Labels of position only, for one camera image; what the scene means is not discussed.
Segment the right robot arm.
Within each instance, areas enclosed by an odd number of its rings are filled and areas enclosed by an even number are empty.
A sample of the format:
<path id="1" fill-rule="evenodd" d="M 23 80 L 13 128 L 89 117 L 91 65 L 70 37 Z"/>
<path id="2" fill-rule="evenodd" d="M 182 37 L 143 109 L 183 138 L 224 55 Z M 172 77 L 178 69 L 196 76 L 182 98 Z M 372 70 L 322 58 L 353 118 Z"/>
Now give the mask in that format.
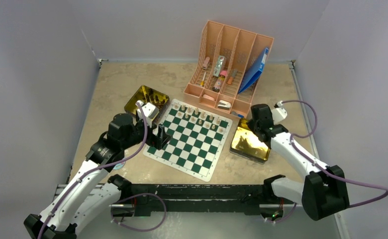
<path id="1" fill-rule="evenodd" d="M 343 170 L 314 157 L 293 138 L 281 124 L 287 112 L 278 105 L 271 109 L 267 104 L 251 106 L 252 118 L 247 126 L 258 140 L 282 156 L 304 177 L 303 183 L 277 175 L 264 180 L 263 198 L 270 203 L 279 198 L 302 205 L 314 221 L 349 208 L 350 201 Z"/>

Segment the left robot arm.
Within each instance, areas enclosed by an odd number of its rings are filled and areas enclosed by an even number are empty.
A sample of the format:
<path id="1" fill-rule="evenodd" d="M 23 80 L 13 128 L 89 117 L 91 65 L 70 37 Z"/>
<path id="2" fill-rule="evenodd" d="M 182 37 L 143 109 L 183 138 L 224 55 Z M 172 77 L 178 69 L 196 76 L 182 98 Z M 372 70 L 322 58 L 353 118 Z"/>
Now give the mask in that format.
<path id="1" fill-rule="evenodd" d="M 132 183 L 120 175 L 110 176 L 97 194 L 90 193 L 115 165 L 136 156 L 144 145 L 162 149 L 171 138 L 163 125 L 149 125 L 145 116 L 134 123 L 130 114 L 115 115 L 59 196 L 41 213 L 30 214 L 24 220 L 30 237 L 75 239 L 107 206 L 147 196 L 147 192 L 134 194 Z"/>

